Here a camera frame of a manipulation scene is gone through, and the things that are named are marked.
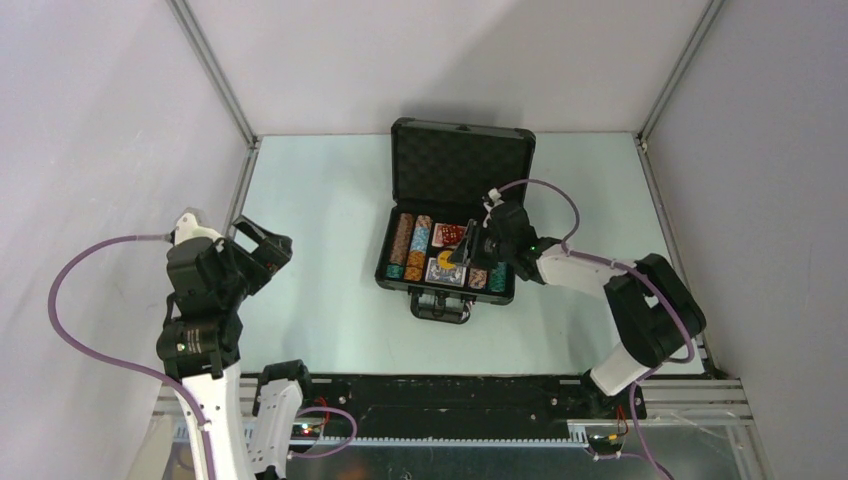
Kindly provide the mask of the black poker case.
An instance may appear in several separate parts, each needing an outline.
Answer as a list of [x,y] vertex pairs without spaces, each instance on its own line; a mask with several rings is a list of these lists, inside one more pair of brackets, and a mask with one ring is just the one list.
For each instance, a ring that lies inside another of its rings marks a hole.
[[[524,181],[531,171],[535,150],[536,136],[527,129],[397,119],[390,130],[393,207],[375,268],[376,283],[407,294],[411,314],[421,320],[463,324],[477,303],[509,304],[516,284],[516,274],[509,266],[503,293],[489,291],[488,284],[484,290],[470,289],[468,272],[474,266],[455,263],[467,270],[462,287],[426,283],[425,269],[430,258],[446,249],[455,253],[460,245],[433,247],[436,223],[467,228],[470,220],[483,221],[483,196],[492,188],[500,190],[503,202],[523,205],[527,190]],[[419,215],[433,220],[423,277],[417,282],[404,280],[404,271],[399,279],[386,277],[389,252],[402,213],[412,214],[415,220]],[[485,270],[490,274],[492,269]]]

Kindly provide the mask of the yellow big blind button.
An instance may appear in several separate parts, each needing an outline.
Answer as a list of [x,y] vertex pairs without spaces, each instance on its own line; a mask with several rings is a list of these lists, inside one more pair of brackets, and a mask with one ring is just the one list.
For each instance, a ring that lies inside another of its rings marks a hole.
[[437,255],[436,259],[440,268],[450,270],[457,267],[457,265],[451,260],[451,256],[453,253],[453,250],[446,249],[441,251]]

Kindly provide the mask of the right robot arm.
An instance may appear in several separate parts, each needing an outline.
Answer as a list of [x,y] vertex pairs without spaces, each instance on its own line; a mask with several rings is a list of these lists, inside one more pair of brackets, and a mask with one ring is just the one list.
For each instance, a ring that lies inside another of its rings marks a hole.
[[632,261],[578,251],[563,239],[540,237],[518,203],[496,202],[483,221],[472,220],[452,262],[511,267],[523,281],[564,287],[606,301],[619,342],[587,372],[581,392],[585,411],[606,418],[622,403],[621,392],[666,363],[688,363],[705,316],[669,261],[649,254]]

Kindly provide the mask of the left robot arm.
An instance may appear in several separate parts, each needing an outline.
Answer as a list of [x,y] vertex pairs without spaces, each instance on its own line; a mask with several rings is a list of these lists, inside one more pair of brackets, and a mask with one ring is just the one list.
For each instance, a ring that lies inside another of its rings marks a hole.
[[253,250],[206,226],[197,209],[176,220],[166,254],[173,291],[156,353],[191,429],[197,478],[283,479],[294,420],[312,411],[316,390],[300,360],[266,366],[253,400],[257,424],[246,437],[238,310],[291,260],[292,240],[245,216],[233,226]]

